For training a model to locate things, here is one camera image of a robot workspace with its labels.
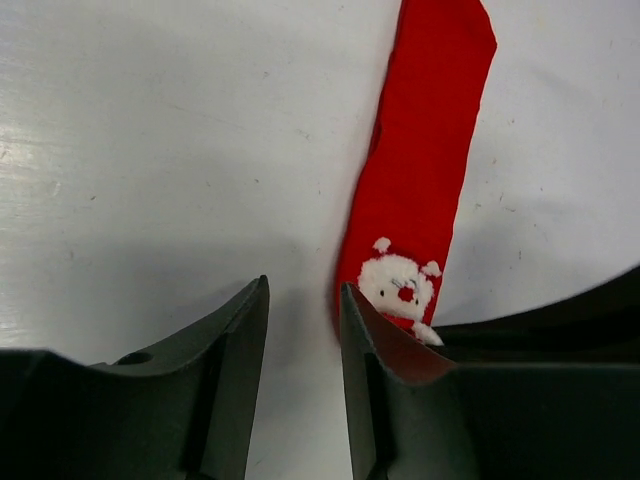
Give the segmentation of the red Santa sock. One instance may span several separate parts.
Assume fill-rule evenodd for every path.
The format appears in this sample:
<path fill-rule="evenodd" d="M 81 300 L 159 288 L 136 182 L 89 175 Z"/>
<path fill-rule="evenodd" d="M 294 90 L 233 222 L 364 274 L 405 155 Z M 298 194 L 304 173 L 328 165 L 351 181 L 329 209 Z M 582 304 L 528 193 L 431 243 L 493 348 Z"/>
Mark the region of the red Santa sock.
<path fill-rule="evenodd" d="M 401 4 L 335 281 L 437 345 L 442 285 L 469 149 L 497 41 L 478 1 Z"/>

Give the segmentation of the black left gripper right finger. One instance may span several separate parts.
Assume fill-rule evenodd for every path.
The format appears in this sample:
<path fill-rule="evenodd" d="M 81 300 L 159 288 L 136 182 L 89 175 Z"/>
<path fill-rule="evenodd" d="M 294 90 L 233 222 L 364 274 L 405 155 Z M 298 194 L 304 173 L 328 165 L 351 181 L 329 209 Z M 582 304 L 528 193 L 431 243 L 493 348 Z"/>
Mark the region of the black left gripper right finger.
<path fill-rule="evenodd" d="M 426 346 L 341 289 L 357 479 L 635 479 L 639 273 L 439 329 Z"/>

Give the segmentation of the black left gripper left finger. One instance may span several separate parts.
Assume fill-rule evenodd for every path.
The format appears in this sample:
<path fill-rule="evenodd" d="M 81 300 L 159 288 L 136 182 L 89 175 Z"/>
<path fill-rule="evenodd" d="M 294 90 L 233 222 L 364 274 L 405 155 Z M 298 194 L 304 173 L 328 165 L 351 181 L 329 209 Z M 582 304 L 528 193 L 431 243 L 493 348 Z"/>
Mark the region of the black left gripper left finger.
<path fill-rule="evenodd" d="M 269 284 L 107 364 L 1 352 L 5 479 L 241 479 L 261 377 Z"/>

